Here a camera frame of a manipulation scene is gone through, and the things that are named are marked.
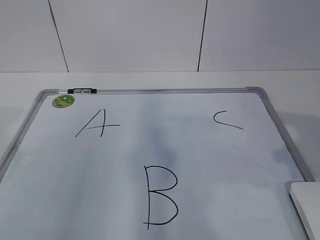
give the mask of white object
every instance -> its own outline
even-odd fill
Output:
[[[70,72],[196,71],[206,0],[51,0]]]
[[[295,182],[290,195],[310,240],[320,240],[320,183]]]
[[[63,109],[56,97],[44,100],[1,181],[5,239],[305,237],[285,188],[303,178],[255,93],[75,95]],[[102,137],[100,109],[106,125],[121,125]],[[243,129],[215,122],[223,110],[217,121]],[[166,194],[179,214],[147,230],[144,166],[154,165],[176,174]],[[174,182],[149,172],[150,190]],[[175,213],[150,198],[151,223]]]
[[[47,0],[0,1],[0,72],[66,72]]]
[[[201,71],[320,68],[319,0],[209,0]]]

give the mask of whiteboard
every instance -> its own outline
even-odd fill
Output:
[[[307,239],[286,190],[304,178],[257,94],[56,97],[0,183],[1,239]]]

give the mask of white table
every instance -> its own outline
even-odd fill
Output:
[[[43,89],[194,89],[248,86],[259,86],[265,89],[301,155],[311,168],[316,180],[320,182],[319,70],[0,73],[0,155],[4,154],[38,92]],[[295,202],[299,202],[299,194],[296,196]],[[319,192],[314,193],[312,198],[318,198],[320,205]],[[299,204],[308,204],[308,201],[304,199]],[[308,220],[313,221],[309,224],[310,231],[312,226],[320,227],[320,217],[308,217]],[[313,235],[314,239],[320,239],[319,233],[313,231]]]

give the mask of sticker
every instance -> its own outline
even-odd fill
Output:
[[[61,95],[61,96],[56,97],[52,101],[52,105],[57,109],[64,109],[64,108],[67,108],[67,107],[71,106],[72,104],[74,104],[74,102],[75,102],[74,96]]]

